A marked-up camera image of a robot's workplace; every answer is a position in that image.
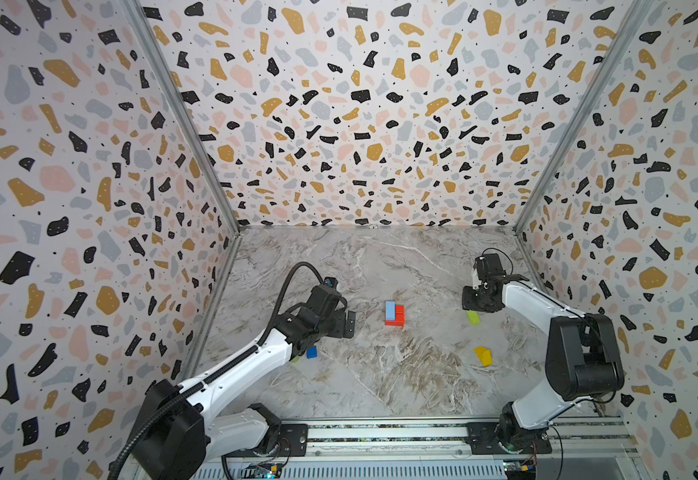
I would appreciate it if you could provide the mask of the light blue block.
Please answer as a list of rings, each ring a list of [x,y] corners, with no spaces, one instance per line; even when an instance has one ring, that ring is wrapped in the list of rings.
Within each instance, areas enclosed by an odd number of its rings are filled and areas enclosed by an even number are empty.
[[[396,318],[396,304],[393,301],[385,302],[385,321],[392,322]]]

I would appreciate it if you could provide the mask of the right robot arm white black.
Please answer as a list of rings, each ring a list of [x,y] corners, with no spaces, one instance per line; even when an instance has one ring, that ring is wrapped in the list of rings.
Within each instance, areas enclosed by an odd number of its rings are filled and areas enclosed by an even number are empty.
[[[553,421],[575,405],[615,395],[625,375],[609,317],[565,305],[525,276],[506,272],[502,255],[488,248],[475,258],[462,308],[476,313],[506,309],[547,336],[544,379],[503,407],[493,434],[505,451],[521,452],[538,446]]]

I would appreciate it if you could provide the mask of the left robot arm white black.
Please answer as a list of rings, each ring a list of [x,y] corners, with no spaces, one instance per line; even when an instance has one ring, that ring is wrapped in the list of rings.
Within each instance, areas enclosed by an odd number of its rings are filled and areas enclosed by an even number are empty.
[[[118,478],[128,458],[152,479],[189,479],[216,457],[241,450],[269,455],[280,441],[276,415],[261,404],[234,415],[223,410],[320,339],[352,337],[354,322],[336,279],[328,277],[312,288],[306,301],[276,314],[272,327],[226,360],[179,384],[162,380],[153,385],[110,465],[110,478]]]

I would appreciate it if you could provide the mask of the red block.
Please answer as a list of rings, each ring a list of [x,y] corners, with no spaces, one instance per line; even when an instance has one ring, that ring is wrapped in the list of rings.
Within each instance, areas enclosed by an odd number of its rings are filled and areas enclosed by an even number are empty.
[[[396,322],[401,322],[405,318],[405,307],[403,305],[396,305],[395,306],[395,316],[394,320]]]
[[[403,327],[405,325],[405,319],[395,319],[390,321],[385,321],[386,326]]]

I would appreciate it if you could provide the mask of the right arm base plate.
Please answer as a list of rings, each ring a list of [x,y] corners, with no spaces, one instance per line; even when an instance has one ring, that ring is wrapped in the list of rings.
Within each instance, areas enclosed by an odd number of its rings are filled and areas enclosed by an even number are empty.
[[[511,423],[470,422],[466,424],[466,443],[473,455],[550,454],[546,431],[526,430]]]

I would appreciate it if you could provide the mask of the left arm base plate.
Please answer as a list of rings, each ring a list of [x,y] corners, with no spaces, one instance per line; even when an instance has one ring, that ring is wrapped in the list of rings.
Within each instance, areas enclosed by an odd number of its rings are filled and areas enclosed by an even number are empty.
[[[309,439],[309,426],[306,423],[283,423],[270,427],[264,439],[252,449],[233,453],[236,457],[270,458],[304,457]]]

